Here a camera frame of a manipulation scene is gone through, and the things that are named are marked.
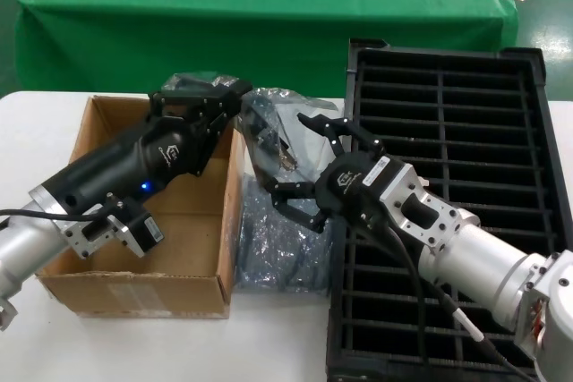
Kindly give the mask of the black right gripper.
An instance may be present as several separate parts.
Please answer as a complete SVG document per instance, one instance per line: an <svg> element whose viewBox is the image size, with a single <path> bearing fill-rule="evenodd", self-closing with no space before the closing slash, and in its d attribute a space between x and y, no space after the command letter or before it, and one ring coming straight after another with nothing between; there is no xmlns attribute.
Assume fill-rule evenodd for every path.
<svg viewBox="0 0 573 382"><path fill-rule="evenodd" d="M385 231L389 214L381 194L390 181L390 158L383 156L381 139L348 118L310 117L297 119L306 128L328 139L335 155L318 181L282 183L271 178L264 189L272 207L282 216L315 233L324 231L327 216L339 218L352 231ZM345 152L341 137L348 136L368 152ZM300 208L310 201L320 208L314 214Z"/></svg>

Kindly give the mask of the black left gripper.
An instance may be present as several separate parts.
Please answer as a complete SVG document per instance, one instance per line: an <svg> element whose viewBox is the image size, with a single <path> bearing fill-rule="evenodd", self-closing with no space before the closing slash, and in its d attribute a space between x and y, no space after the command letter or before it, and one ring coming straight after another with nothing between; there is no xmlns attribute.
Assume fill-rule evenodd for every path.
<svg viewBox="0 0 573 382"><path fill-rule="evenodd" d="M191 80L152 93L143 119L70 163L42 187L70 215L104 204L108 194L143 202L179 175L202 174L251 90L253 85L245 80Z"/></svg>

